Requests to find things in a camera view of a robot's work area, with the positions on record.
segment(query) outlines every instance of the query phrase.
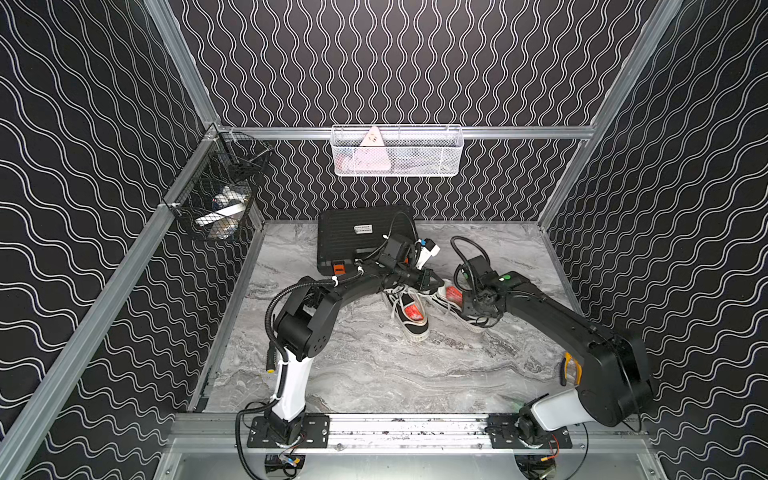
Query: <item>wavy line pattern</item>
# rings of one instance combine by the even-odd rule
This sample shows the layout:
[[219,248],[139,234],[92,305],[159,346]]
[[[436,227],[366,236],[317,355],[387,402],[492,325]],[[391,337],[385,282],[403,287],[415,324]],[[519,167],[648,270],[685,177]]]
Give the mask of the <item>wavy line pattern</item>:
[[582,309],[643,335],[676,480],[768,478],[767,32],[764,0],[685,2],[550,230]]
[[338,177],[328,142],[281,141],[259,180],[257,205],[273,220],[311,220],[326,208],[407,202],[426,220],[535,221],[577,145],[576,140],[467,141],[455,177]]
[[25,478],[152,478],[249,244],[198,243],[172,226]]
[[170,4],[228,125],[586,125],[655,0]]
[[136,0],[0,0],[0,439],[197,146]]

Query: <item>red shoe insole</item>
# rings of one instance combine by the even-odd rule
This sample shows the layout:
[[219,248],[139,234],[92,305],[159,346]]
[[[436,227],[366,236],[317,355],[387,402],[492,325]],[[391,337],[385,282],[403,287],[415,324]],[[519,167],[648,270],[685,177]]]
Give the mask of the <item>red shoe insole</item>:
[[460,307],[464,306],[464,295],[462,294],[462,291],[455,286],[449,286],[445,289],[445,299]]
[[406,314],[408,318],[414,321],[424,320],[424,316],[422,315],[419,308],[416,306],[415,303],[411,303],[410,305],[406,306],[403,309],[403,312]]

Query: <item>gray marble surface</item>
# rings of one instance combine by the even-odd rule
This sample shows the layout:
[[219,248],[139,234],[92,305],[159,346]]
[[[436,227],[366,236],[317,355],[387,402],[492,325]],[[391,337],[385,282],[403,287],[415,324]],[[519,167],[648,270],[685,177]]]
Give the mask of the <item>gray marble surface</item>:
[[[428,266],[450,278],[459,258],[449,239],[477,241],[504,273],[517,270],[564,305],[563,286],[533,224],[419,223],[422,238],[442,250]],[[316,270],[314,223],[271,223],[249,289],[220,365],[206,412],[234,412],[268,398],[275,375],[264,372],[264,312],[282,288]],[[466,254],[473,257],[471,247]],[[411,343],[378,295],[340,313],[333,336],[315,358],[307,385],[309,411],[516,412],[560,389],[556,367],[563,350],[523,320],[505,314],[493,329],[471,333],[429,307],[429,338]]]

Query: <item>pink item in basket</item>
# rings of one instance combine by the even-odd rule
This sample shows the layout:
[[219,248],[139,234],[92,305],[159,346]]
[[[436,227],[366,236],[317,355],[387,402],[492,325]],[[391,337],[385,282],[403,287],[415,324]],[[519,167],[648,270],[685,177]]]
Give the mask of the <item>pink item in basket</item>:
[[372,126],[360,146],[355,149],[352,158],[345,158],[347,170],[388,171],[392,169],[392,162],[384,147],[382,133],[377,126]]

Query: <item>black wire basket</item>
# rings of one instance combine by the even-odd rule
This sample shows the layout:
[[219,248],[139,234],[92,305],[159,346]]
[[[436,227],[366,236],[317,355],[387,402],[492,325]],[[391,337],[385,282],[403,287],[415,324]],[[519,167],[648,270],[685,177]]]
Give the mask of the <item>black wire basket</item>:
[[253,175],[262,168],[227,152],[208,154],[184,188],[184,201],[169,205],[181,231],[194,240],[249,240],[253,235],[249,217]]
[[275,143],[257,140],[239,131],[225,131],[220,134],[225,156],[229,162],[229,173],[233,180],[255,179],[264,173],[275,151]]

